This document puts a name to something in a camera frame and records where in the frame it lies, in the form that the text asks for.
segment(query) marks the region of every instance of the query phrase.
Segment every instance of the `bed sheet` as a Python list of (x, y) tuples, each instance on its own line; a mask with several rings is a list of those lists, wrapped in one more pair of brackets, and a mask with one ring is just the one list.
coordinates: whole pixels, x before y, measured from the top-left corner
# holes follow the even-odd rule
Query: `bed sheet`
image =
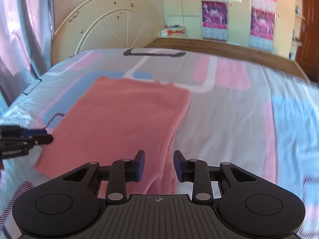
[[(187, 115), (173, 142), (186, 159), (232, 162), (288, 189), (306, 205), (299, 235), (319, 237), (319, 90), (263, 66), (167, 49), (82, 52), (54, 66), (12, 104), (0, 124), (50, 132), (101, 75), (172, 82), (191, 91)], [(0, 238), (19, 237), (14, 199), (48, 180), (34, 170), (42, 148), (4, 161), (0, 181)], [(213, 182), (214, 197), (220, 197)], [(191, 195), (192, 184), (178, 193)]]

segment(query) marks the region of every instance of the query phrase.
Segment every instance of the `white headboard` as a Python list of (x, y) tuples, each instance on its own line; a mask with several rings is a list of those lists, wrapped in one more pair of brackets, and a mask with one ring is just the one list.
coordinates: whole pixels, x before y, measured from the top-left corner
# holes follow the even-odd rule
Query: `white headboard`
[(156, 39), (162, 29), (156, 9), (145, 0), (87, 0), (57, 28), (51, 63), (84, 50), (141, 48)]

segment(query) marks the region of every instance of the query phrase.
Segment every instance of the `curtain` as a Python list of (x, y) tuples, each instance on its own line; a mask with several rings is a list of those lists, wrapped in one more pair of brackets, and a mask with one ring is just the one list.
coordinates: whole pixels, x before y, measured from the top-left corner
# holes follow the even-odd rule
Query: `curtain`
[(7, 105), (50, 69), (53, 13), (53, 0), (0, 0), (0, 100)]

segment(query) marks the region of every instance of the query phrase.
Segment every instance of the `pink cloth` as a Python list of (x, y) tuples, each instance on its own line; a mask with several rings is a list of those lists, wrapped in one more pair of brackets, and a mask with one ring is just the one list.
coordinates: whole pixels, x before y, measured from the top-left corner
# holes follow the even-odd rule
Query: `pink cloth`
[(90, 161), (133, 159), (142, 149), (142, 180), (127, 184), (128, 195), (173, 194), (171, 147), (189, 100), (190, 92), (173, 84), (101, 76), (55, 128), (36, 169), (55, 178)]

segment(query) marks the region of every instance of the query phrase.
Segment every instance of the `wooden bed frame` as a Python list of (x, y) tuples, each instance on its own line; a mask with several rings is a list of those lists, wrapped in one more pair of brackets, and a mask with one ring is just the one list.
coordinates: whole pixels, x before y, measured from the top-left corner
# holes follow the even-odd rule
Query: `wooden bed frame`
[(247, 47), (240, 47), (236, 45), (208, 40), (157, 38), (156, 40), (149, 43), (146, 48), (170, 48), (190, 52), (206, 53), (238, 60), (245, 60), (272, 68), (274, 70), (292, 74), (294, 76), (302, 78), (306, 82), (310, 82), (309, 78), (297, 62)]

